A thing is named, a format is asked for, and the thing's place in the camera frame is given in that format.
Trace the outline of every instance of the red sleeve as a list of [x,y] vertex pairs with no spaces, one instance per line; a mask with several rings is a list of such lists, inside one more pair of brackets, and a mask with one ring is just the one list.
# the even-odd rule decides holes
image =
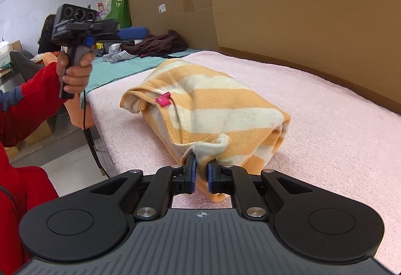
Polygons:
[[0,141],[13,147],[47,118],[55,115],[65,100],[59,99],[56,63],[42,68],[27,83],[11,91],[0,91]]

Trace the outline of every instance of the teal cloth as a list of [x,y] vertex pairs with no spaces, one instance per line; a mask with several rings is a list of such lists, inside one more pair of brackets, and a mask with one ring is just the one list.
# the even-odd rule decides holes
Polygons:
[[[182,52],[171,53],[169,56],[182,58],[199,51],[201,50],[187,49]],[[166,60],[168,59],[161,57],[138,57],[131,60],[109,63],[100,61],[100,57],[97,57],[92,62],[93,69],[85,92],[88,94],[91,90],[112,83],[113,81],[156,68]],[[81,108],[83,108],[83,93],[81,93]]]

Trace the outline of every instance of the metal screw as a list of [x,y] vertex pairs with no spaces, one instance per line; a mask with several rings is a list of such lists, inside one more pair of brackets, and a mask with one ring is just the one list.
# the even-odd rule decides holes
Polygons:
[[266,211],[261,207],[250,207],[247,209],[246,213],[251,217],[262,217],[266,214]]
[[151,217],[156,214],[152,207],[142,207],[136,211],[136,214],[141,217]]

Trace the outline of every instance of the green shopping bag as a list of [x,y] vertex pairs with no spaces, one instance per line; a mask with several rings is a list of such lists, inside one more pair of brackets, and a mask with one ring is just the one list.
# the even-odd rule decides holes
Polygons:
[[132,26],[128,0],[107,0],[106,4],[110,5],[110,12],[106,19],[115,19],[118,23],[118,29]]

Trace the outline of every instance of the red fleece jacket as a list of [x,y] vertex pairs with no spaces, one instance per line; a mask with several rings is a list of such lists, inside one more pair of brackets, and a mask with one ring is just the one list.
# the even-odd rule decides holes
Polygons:
[[27,83],[7,93],[0,91],[0,270],[5,275],[29,259],[18,233],[23,215],[58,196],[43,169],[14,168],[4,147],[15,146],[57,113],[64,103],[59,89],[56,63],[52,63]]

